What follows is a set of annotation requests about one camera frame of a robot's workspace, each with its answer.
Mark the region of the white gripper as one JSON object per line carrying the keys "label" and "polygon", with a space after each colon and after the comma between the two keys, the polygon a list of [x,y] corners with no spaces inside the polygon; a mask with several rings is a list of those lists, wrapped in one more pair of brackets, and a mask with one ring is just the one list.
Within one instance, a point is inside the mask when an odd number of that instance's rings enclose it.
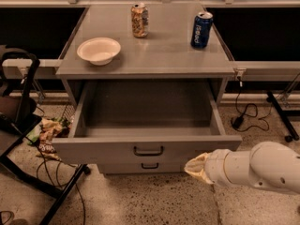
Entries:
{"label": "white gripper", "polygon": [[212,153],[202,153],[188,161],[184,171],[191,177],[209,185],[229,187],[231,185],[225,173],[226,156],[230,153],[229,149],[217,149]]}

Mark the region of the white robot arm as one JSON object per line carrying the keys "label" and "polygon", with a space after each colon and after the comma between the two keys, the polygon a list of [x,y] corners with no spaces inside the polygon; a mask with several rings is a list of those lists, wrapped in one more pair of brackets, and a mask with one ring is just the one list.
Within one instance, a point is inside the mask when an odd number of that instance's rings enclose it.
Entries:
{"label": "white robot arm", "polygon": [[201,182],[224,188],[247,186],[300,193],[300,155],[278,142],[260,142],[247,151],[202,153],[188,161],[184,171]]}

